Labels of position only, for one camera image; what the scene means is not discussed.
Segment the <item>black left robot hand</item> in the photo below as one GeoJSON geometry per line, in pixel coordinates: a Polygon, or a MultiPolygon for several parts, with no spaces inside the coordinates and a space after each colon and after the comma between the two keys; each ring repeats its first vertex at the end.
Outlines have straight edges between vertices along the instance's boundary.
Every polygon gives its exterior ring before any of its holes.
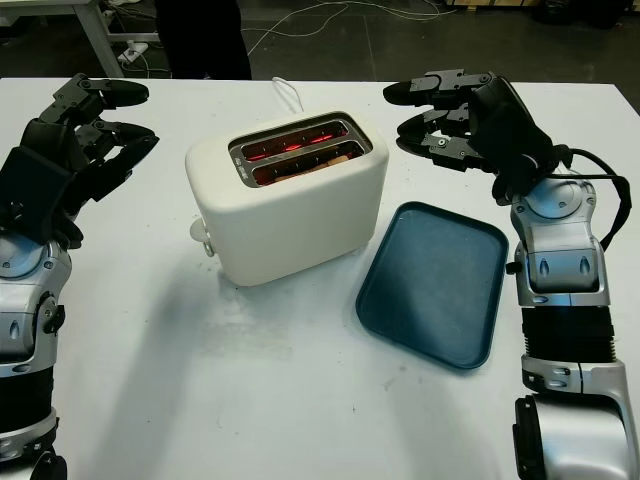
{"type": "Polygon", "coordinates": [[[53,201],[49,238],[64,249],[78,249],[84,236],[76,226],[80,209],[122,185],[157,145],[146,127],[101,118],[106,110],[136,106],[148,88],[122,79],[91,79],[79,73],[54,93],[53,103],[27,125],[21,144],[70,175],[53,201]]]}

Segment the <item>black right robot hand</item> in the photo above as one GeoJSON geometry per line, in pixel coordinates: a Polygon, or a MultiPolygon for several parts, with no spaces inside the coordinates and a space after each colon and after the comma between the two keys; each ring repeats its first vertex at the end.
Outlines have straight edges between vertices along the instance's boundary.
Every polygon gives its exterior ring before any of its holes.
{"type": "Polygon", "coordinates": [[[383,89],[397,106],[429,109],[397,127],[397,145],[434,165],[495,176],[492,196],[509,205],[552,173],[559,160],[513,86],[492,72],[431,71],[383,89]]]}

